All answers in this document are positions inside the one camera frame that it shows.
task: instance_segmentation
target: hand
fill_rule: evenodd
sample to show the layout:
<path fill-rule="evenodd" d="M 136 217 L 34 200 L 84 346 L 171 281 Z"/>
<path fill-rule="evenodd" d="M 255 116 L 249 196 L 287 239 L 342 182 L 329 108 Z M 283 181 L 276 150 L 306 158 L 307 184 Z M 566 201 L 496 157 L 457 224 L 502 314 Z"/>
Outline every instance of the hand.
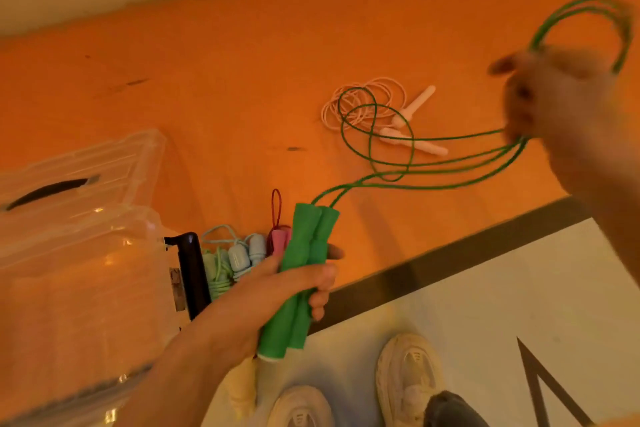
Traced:
<path fill-rule="evenodd" d="M 545 47 L 494 62 L 490 75 L 512 73 L 504 86 L 508 142 L 539 137 L 551 168 L 572 194 L 588 194 L 634 153 L 612 103 L 615 76 L 586 50 Z"/>
<path fill-rule="evenodd" d="M 342 250 L 329 245 L 328 258 L 341 259 Z M 309 298 L 319 321 L 329 300 L 337 268 L 332 263 L 307 265 L 278 273 L 282 257 L 268 257 L 230 291 L 213 301 L 178 336 L 179 341 L 205 343 L 212 360 L 226 371 L 255 354 L 259 330 L 284 302 L 302 291 L 317 289 Z"/>

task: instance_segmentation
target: orange mat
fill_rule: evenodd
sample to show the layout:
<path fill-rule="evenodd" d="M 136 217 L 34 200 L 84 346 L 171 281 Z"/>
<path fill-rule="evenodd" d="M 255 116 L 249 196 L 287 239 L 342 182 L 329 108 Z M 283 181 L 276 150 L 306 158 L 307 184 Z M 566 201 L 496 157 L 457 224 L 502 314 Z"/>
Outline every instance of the orange mat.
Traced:
<path fill-rule="evenodd" d="M 436 85 L 414 119 L 421 136 L 500 127 L 502 81 L 485 76 L 487 65 L 567 1 L 169 0 L 5 40 L 0 169 L 156 127 L 170 140 L 154 203 L 166 226 L 266 231 L 273 187 L 287 222 L 297 201 L 368 173 L 319 121 L 335 87 L 388 75 L 412 98 Z M 588 16 L 551 40 L 611 57 L 618 44 Z M 630 102 L 640 94 L 636 53 L 622 76 Z M 537 144 L 473 187 L 353 190 L 332 237 L 348 253 L 338 283 L 562 196 Z"/>

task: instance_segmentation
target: white floor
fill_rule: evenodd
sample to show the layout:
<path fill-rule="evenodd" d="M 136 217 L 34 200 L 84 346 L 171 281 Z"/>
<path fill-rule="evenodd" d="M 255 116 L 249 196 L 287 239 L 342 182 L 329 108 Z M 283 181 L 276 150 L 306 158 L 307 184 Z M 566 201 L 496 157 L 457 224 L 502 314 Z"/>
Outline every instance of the white floor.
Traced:
<path fill-rule="evenodd" d="M 537 425 L 516 338 L 594 422 L 640 411 L 640 291 L 588 220 L 312 335 L 260 366 L 254 418 L 236 423 L 221 389 L 203 425 L 263 426 L 279 393 L 306 383 L 337 426 L 381 426 L 374 368 L 404 331 L 433 343 L 448 389 L 494 427 Z M 578 425 L 542 388 L 551 426 Z"/>

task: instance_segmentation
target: black pants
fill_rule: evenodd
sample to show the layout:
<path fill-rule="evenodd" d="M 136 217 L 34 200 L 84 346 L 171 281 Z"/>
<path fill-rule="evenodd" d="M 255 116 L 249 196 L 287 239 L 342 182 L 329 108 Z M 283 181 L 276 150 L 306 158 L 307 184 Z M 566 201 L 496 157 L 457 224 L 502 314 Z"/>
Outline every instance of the black pants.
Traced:
<path fill-rule="evenodd" d="M 489 427 L 460 395 L 443 391 L 429 399 L 424 427 Z"/>

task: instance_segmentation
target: green rope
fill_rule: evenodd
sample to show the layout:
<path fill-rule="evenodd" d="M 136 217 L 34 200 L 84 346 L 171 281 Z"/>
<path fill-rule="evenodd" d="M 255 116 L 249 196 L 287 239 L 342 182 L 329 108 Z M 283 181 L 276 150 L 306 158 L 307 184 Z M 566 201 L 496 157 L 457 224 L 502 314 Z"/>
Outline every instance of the green rope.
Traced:
<path fill-rule="evenodd" d="M 632 26 L 631 26 L 632 17 L 630 15 L 628 7 L 625 4 L 620 3 L 616 0 L 574 0 L 572 2 L 565 4 L 564 6 L 556 10 L 553 14 L 551 14 L 547 18 L 547 20 L 545 20 L 543 24 L 538 28 L 538 30 L 536 31 L 536 33 L 534 34 L 531 40 L 531 43 L 529 44 L 529 49 L 531 51 L 540 50 L 540 46 L 542 45 L 542 42 L 545 36 L 547 35 L 549 29 L 551 29 L 551 27 L 555 26 L 558 22 L 562 21 L 563 19 L 575 16 L 577 14 L 583 14 L 583 13 L 602 15 L 613 22 L 615 28 L 617 29 L 618 35 L 620 36 L 620 40 L 622 42 L 622 47 L 620 49 L 618 57 L 616 58 L 616 60 L 614 61 L 611 67 L 612 73 L 618 74 L 622 69 L 622 66 L 624 65 L 625 60 L 627 58 L 627 54 L 629 51 L 629 47 L 631 45 L 633 34 L 632 34 Z M 340 110 L 340 103 L 342 101 L 342 97 L 344 97 L 344 95 L 347 94 L 349 91 L 355 91 L 355 90 L 362 90 L 368 93 L 373 103 L 366 103 L 364 105 L 359 105 L 358 107 L 352 108 L 351 110 L 349 110 L 349 112 L 343 115 L 342 111 Z M 409 125 L 409 122 L 404 117 L 404 115 L 402 115 L 395 108 L 385 106 L 385 108 L 394 111 L 396 115 L 400 115 L 400 118 L 402 118 L 402 120 L 404 121 L 404 124 L 406 125 L 410 134 L 409 137 L 390 137 L 386 135 L 380 135 L 374 131 L 374 126 L 376 124 L 376 119 L 378 117 L 378 106 L 379 105 L 378 105 L 378 102 L 376 101 L 375 96 L 367 88 L 354 86 L 342 92 L 342 94 L 338 98 L 338 111 L 342 116 L 342 124 L 340 126 L 340 135 L 342 136 L 342 140 L 344 141 L 346 146 L 352 152 L 354 152 L 356 155 L 362 157 L 363 159 L 369 162 L 369 164 L 371 165 L 371 169 L 373 170 L 373 173 L 367 176 L 364 176 L 363 178 L 358 179 L 357 181 L 346 183 L 346 184 L 340 184 L 338 186 L 329 188 L 324 192 L 322 192 L 318 197 L 316 197 L 316 199 L 311 201 L 311 204 L 316 204 L 320 199 L 322 199 L 328 194 L 331 194 L 332 192 L 340 191 L 340 193 L 336 196 L 336 198 L 330 204 L 330 207 L 333 208 L 338 203 L 341 197 L 343 197 L 347 192 L 349 192 L 351 189 L 355 187 L 442 190 L 442 189 L 453 189 L 457 187 L 469 186 L 469 185 L 484 181 L 486 179 L 489 179 L 490 177 L 495 176 L 499 172 L 504 171 L 507 167 L 509 167 L 511 164 L 513 164 L 516 161 L 518 156 L 524 151 L 525 147 L 527 146 L 527 142 L 529 141 L 528 137 L 521 137 L 520 140 L 515 144 L 489 149 L 489 150 L 475 153 L 472 155 L 452 158 L 448 160 L 441 160 L 438 162 L 428 162 L 426 164 L 414 164 L 413 163 L 413 156 L 415 154 L 414 142 L 417 140 L 435 141 L 435 140 L 472 139 L 476 137 L 484 137 L 486 135 L 501 133 L 502 129 L 499 128 L 496 130 L 483 131 L 479 133 L 471 133 L 469 135 L 457 135 L 455 137 L 429 137 L 429 138 L 418 139 L 413 135 L 413 130 Z M 371 127 L 369 128 L 369 130 L 359 128 L 348 121 L 348 116 L 351 113 L 356 112 L 361 108 L 365 108 L 365 107 L 374 108 L 373 119 L 372 119 Z M 346 139 L 346 136 L 344 134 L 345 124 L 355 129 L 356 131 L 362 132 L 369 136 L 366 155 L 356 150 Z M 378 160 L 373 158 L 371 147 L 372 147 L 372 142 L 374 137 L 384 137 L 385 139 L 395 139 L 395 140 L 410 140 L 412 142 L 412 146 L 411 146 L 411 153 L 409 155 L 408 162 L 406 163 L 387 162 L 384 160 Z M 465 160 L 485 157 L 485 156 L 489 156 L 489 157 L 485 158 L 484 160 L 481 160 L 476 164 L 459 165 L 458 167 L 447 167 L 447 165 L 449 164 L 454 164 L 457 162 L 463 162 Z M 489 171 L 473 179 L 467 179 L 467 180 L 462 180 L 459 182 L 443 184 L 443 185 L 396 184 L 396 182 L 398 182 L 404 176 L 407 176 L 407 175 L 454 174 L 458 172 L 472 171 L 473 169 L 479 169 L 481 167 L 484 167 L 485 165 L 492 164 L 498 161 L 499 159 L 501 159 L 502 157 L 506 158 L 505 162 L 500 164 L 498 167 L 496 167 L 492 171 Z M 393 165 L 396 167 L 402 167 L 402 169 L 397 171 L 378 171 L 376 164 Z M 425 170 L 415 169 L 416 167 L 443 166 L 443 165 L 444 165 L 444 168 L 439 167 L 436 169 L 425 169 Z M 384 182 L 370 182 L 372 179 L 375 179 L 375 178 L 379 178 Z"/>

